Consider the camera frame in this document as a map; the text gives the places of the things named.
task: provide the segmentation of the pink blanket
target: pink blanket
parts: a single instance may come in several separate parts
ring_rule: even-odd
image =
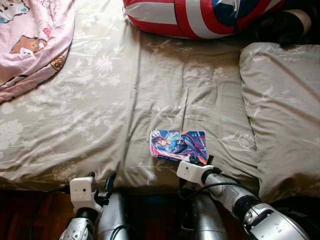
[[[73,0],[0,0],[0,104],[63,67],[74,20]]]

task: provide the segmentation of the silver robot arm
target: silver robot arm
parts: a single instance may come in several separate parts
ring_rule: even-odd
[[[243,225],[252,240],[310,240],[305,231],[292,219],[280,213],[231,178],[213,171],[213,166],[198,166],[181,161],[177,176],[208,188],[213,199]]]

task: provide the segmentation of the bed sheet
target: bed sheet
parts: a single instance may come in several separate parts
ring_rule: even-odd
[[[247,34],[195,41],[136,29],[119,0],[76,0],[64,67],[0,106],[0,187],[49,190],[95,172],[102,186],[176,189],[177,164],[152,158],[153,128],[206,134],[213,164],[257,190],[256,145],[241,96]]]

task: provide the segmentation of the anime character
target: anime character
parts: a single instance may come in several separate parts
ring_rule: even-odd
[[[188,150],[186,155],[191,155],[192,158],[200,162],[207,162],[207,156],[201,151],[203,144],[196,143],[186,131],[169,132],[165,137],[156,136],[152,139],[152,144],[159,148],[165,148],[168,153],[180,154]]]
[[[0,24],[6,24],[15,16],[26,14],[29,10],[22,0],[0,0]]]
[[[10,53],[33,56],[45,46],[47,46],[47,41],[42,38],[22,35],[19,41],[12,47]]]

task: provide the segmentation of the black cable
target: black cable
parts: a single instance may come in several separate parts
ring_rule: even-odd
[[[178,189],[178,195],[179,195],[179,197],[180,197],[182,200],[189,200],[189,199],[193,198],[196,194],[202,192],[203,190],[206,190],[206,189],[211,188],[211,187],[222,186],[222,185],[237,186],[237,187],[243,188],[243,189],[249,191],[250,193],[252,193],[256,198],[258,198],[258,199],[261,201],[261,199],[260,199],[258,196],[256,196],[256,195],[251,191],[250,188],[248,188],[248,187],[246,187],[246,186],[243,186],[242,184],[235,183],[235,182],[218,182],[218,183],[212,183],[212,184],[209,184],[209,185],[207,185],[207,186],[204,186],[204,187],[200,188],[198,191],[190,194],[190,195],[187,196],[187,197],[183,197],[183,196],[181,195],[181,192],[180,192],[180,191],[181,191],[182,188],[179,187],[179,189]]]
[[[224,177],[226,177],[226,178],[228,178],[228,179],[232,179],[232,180],[235,181],[237,184],[240,183],[240,182],[239,182],[235,177],[233,177],[233,176],[230,176],[230,175],[225,174],[225,173],[220,173],[220,175],[222,175],[222,176],[224,176]]]
[[[29,240],[32,240],[32,237],[33,237],[33,228],[34,228],[34,223],[35,223],[35,220],[36,220],[36,217],[37,217],[37,214],[42,206],[42,203],[44,202],[44,200],[52,193],[54,192],[62,192],[62,189],[59,188],[59,189],[55,189],[55,190],[51,190],[51,191],[48,191],[45,193],[45,195],[41,198],[41,200],[39,201],[36,209],[35,209],[35,212],[33,214],[33,217],[32,217],[32,221],[31,221],[31,224],[30,224],[30,227],[29,227]]]
[[[110,236],[110,240],[114,240],[116,235],[118,234],[118,232],[121,230],[121,229],[127,229],[128,231],[129,230],[132,230],[135,235],[137,236],[138,233],[137,233],[137,230],[133,227],[133,226],[130,226],[130,225],[127,225],[127,224],[123,224],[123,225],[120,225],[120,226],[117,226],[111,233],[111,236]]]

